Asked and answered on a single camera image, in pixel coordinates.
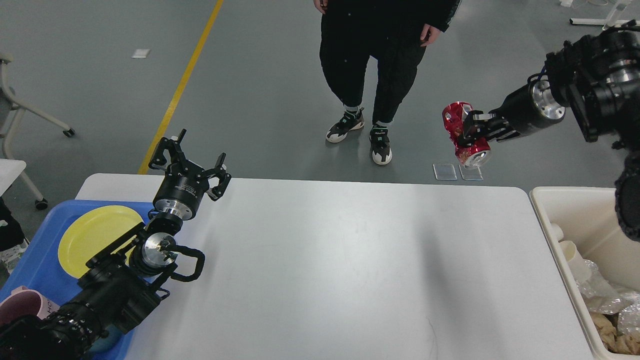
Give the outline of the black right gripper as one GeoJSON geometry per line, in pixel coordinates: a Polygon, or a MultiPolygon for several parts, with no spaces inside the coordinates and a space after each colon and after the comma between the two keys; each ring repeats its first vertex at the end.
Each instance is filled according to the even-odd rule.
{"type": "Polygon", "coordinates": [[[493,112],[468,112],[462,121],[462,133],[457,137],[457,144],[469,148],[481,141],[503,142],[530,136],[557,125],[566,113],[566,107],[553,97],[550,82],[547,79],[533,80],[506,96],[502,105],[493,112]]]}

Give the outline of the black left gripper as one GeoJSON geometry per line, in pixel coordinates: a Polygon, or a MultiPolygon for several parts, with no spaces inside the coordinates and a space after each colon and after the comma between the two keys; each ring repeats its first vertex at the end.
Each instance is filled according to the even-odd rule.
{"type": "Polygon", "coordinates": [[[221,199],[233,178],[224,164],[225,152],[220,153],[213,168],[202,170],[198,178],[189,178],[195,176],[195,166],[181,147],[186,132],[182,129],[178,136],[162,137],[148,162],[150,170],[165,174],[152,201],[154,210],[175,215],[183,221],[195,217],[204,194],[214,202],[221,199]],[[217,179],[217,185],[210,187],[210,179],[217,179]]]}

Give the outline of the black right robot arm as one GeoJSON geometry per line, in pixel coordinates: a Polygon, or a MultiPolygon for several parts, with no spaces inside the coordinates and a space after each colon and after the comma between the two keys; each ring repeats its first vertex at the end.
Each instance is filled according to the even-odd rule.
{"type": "Polygon", "coordinates": [[[615,213],[622,232],[639,240],[639,60],[631,20],[565,41],[546,55],[544,66],[521,88],[489,112],[454,102],[442,111],[455,156],[465,167],[479,167],[490,153],[489,142],[530,136],[557,125],[572,112],[586,142],[617,134],[615,150],[626,150],[624,169],[615,181],[615,213]]]}

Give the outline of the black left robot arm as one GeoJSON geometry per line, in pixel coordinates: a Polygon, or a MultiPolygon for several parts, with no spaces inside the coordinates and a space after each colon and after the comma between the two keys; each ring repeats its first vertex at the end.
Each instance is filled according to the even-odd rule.
{"type": "Polygon", "coordinates": [[[1,327],[3,360],[80,360],[109,326],[126,334],[140,325],[170,292],[167,280],[198,280],[206,256],[180,245],[175,235],[193,219],[208,196],[224,196],[232,178],[221,153],[206,170],[190,161],[178,137],[162,137],[148,164],[164,178],[148,212],[139,222],[86,262],[80,292],[43,319],[23,315],[1,327]]]}

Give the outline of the person's left hand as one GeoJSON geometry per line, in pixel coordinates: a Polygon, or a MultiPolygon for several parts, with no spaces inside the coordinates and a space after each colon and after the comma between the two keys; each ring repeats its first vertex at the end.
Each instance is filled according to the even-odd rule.
{"type": "Polygon", "coordinates": [[[428,47],[430,44],[433,44],[441,35],[442,31],[430,25],[429,23],[425,23],[422,28],[422,32],[419,37],[419,46],[420,47],[428,47]]]}

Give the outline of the person's right hand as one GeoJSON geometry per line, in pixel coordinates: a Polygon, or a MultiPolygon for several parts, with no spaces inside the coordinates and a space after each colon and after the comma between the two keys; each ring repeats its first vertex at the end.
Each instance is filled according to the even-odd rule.
{"type": "Polygon", "coordinates": [[[328,0],[313,0],[314,7],[321,13],[326,14],[329,9],[329,1],[328,0]]]}

